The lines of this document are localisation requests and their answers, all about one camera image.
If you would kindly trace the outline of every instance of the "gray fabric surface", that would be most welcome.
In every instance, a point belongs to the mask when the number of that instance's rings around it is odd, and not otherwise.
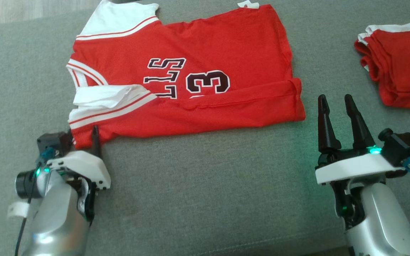
[[[229,0],[157,3],[164,23],[236,8]],[[286,27],[306,120],[106,144],[112,188],[97,198],[86,255],[301,255],[345,244],[332,189],[315,182],[317,96],[327,95],[344,146],[352,145],[345,94],[373,136],[410,131],[410,110],[382,105],[353,49],[369,24],[410,22],[410,1],[260,3],[271,3]],[[33,168],[38,136],[68,129],[74,86],[65,64],[91,13],[0,26],[0,255],[13,253],[21,223],[5,217],[17,200],[16,174]],[[410,175],[388,184],[410,220]]]

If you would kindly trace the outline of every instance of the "folded red garment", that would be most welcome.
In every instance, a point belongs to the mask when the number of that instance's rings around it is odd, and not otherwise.
[[[360,64],[379,83],[382,102],[410,108],[410,23],[368,26],[354,45],[363,54]]]

